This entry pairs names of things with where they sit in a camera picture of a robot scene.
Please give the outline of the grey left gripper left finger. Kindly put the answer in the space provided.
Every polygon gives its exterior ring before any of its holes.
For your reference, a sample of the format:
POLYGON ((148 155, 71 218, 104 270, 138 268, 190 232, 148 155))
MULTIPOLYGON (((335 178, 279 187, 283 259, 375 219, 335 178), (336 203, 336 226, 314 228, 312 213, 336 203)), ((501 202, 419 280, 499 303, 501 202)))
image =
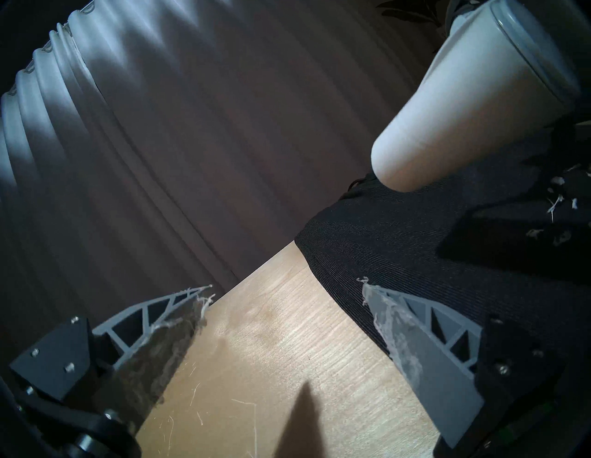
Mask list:
POLYGON ((139 428, 181 366, 214 302, 212 285, 124 309, 92 328, 70 316, 8 365, 20 390, 139 428))

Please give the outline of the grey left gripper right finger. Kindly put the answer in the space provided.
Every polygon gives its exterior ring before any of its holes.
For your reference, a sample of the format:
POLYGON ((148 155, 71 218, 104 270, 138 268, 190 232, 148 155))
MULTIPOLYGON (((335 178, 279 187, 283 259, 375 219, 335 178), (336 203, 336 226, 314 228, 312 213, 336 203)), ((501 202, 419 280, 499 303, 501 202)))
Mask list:
POLYGON ((509 448, 554 411, 564 363, 517 322, 488 314, 480 326, 358 281, 389 358, 439 431, 435 448, 509 448))

